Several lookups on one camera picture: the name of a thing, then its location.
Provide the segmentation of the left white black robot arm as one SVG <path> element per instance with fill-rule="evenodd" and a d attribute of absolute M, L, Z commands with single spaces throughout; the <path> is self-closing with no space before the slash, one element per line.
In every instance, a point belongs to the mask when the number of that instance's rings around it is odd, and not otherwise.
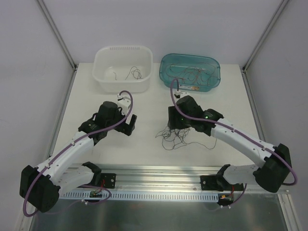
<path fill-rule="evenodd" d="M 26 209 L 28 204 L 45 213 L 54 207 L 60 196 L 77 187 L 102 187 L 102 171 L 90 161 L 70 173 L 66 170 L 83 154 L 93 150 L 108 131 L 116 130 L 130 136 L 137 119 L 131 112 L 132 107 L 133 101 L 128 98 L 121 98 L 115 103 L 103 102 L 99 111 L 80 125 L 61 151 L 36 167 L 28 165 L 22 170 L 19 193 L 24 199 L 25 216 L 31 216 Z"/>

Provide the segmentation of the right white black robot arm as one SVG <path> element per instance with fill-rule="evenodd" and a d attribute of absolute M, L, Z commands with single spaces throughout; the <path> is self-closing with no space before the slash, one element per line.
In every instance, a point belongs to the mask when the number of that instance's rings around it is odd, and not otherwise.
<path fill-rule="evenodd" d="M 171 99 L 173 105 L 168 108 L 168 127 L 171 130 L 193 128 L 225 142 L 253 162 L 245 166 L 225 164 L 216 175 L 206 179 L 207 187 L 223 191 L 235 184 L 255 184 L 276 193 L 286 185 L 285 179 L 289 173 L 294 173 L 287 146 L 275 146 L 237 129 L 221 113 L 213 109 L 203 110 L 186 93 L 172 95 Z"/>

